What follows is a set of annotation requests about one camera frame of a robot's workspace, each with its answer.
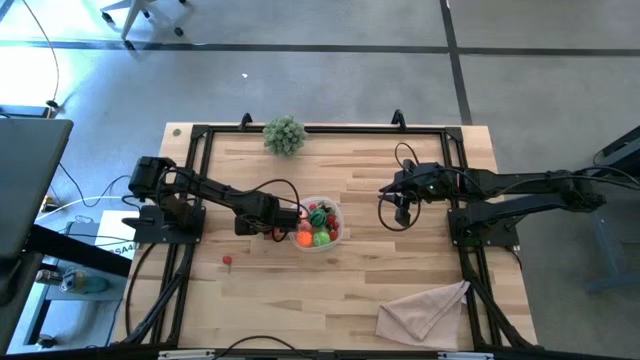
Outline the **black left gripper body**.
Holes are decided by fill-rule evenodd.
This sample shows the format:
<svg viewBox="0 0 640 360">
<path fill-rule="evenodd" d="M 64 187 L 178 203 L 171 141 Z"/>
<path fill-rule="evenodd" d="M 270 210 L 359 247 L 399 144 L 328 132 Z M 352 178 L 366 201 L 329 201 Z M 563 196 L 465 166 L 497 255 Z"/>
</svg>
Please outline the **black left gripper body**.
<svg viewBox="0 0 640 360">
<path fill-rule="evenodd" d="M 256 235 L 273 228 L 292 231 L 297 228 L 298 211 L 284 208 L 271 194 L 254 192 L 234 200 L 236 235 Z"/>
</svg>

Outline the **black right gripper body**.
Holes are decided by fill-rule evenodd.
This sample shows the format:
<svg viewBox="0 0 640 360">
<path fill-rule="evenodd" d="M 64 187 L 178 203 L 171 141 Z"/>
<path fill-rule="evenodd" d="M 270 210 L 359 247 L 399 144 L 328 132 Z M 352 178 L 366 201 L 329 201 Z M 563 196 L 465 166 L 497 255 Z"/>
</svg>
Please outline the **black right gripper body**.
<svg viewBox="0 0 640 360">
<path fill-rule="evenodd" d="M 445 168 L 437 162 L 411 165 L 408 169 L 407 189 L 423 200 L 446 200 L 453 183 Z"/>
</svg>

